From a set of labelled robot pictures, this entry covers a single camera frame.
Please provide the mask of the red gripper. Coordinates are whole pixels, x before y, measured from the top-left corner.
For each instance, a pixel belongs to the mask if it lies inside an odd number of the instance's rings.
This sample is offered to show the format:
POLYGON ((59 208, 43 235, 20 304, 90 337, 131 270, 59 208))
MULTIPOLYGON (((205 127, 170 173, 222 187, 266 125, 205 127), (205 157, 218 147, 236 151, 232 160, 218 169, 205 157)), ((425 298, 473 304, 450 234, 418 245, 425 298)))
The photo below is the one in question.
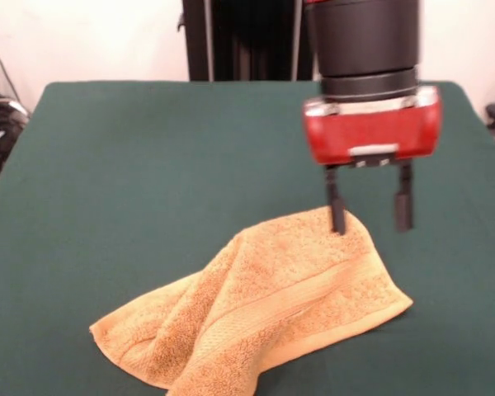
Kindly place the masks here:
MULTIPOLYGON (((345 208, 337 187, 336 165, 369 156, 398 160, 431 155, 441 130, 442 102, 435 86, 381 101, 328 102, 318 97, 304 103, 303 119, 313 158, 324 167, 332 231, 346 233, 345 208)), ((396 228, 413 228, 413 165, 401 163, 394 199, 396 228)))

